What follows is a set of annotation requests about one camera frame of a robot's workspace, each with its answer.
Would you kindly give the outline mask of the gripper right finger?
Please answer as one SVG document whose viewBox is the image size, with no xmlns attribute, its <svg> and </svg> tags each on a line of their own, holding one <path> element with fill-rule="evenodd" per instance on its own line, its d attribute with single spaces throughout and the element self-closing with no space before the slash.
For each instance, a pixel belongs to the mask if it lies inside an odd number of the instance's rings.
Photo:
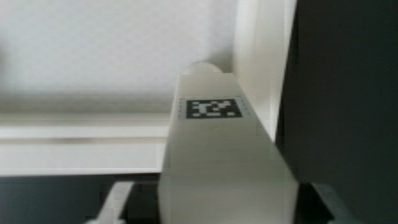
<svg viewBox="0 0 398 224">
<path fill-rule="evenodd" d="M 332 220 L 327 222 L 327 224 L 359 224 L 359 220 L 352 215 L 334 188 L 327 184 L 320 183 L 313 183 L 313 187 L 332 215 Z"/>
</svg>

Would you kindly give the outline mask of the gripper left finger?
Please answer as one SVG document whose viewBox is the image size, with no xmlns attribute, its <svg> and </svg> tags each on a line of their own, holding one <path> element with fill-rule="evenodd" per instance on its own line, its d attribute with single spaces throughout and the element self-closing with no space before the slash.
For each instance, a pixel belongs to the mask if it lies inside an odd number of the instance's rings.
<svg viewBox="0 0 398 224">
<path fill-rule="evenodd" d="M 132 188 L 132 181 L 121 181 L 114 183 L 98 216 L 85 222 L 85 224 L 126 224 L 126 221 L 121 219 L 121 214 Z"/>
</svg>

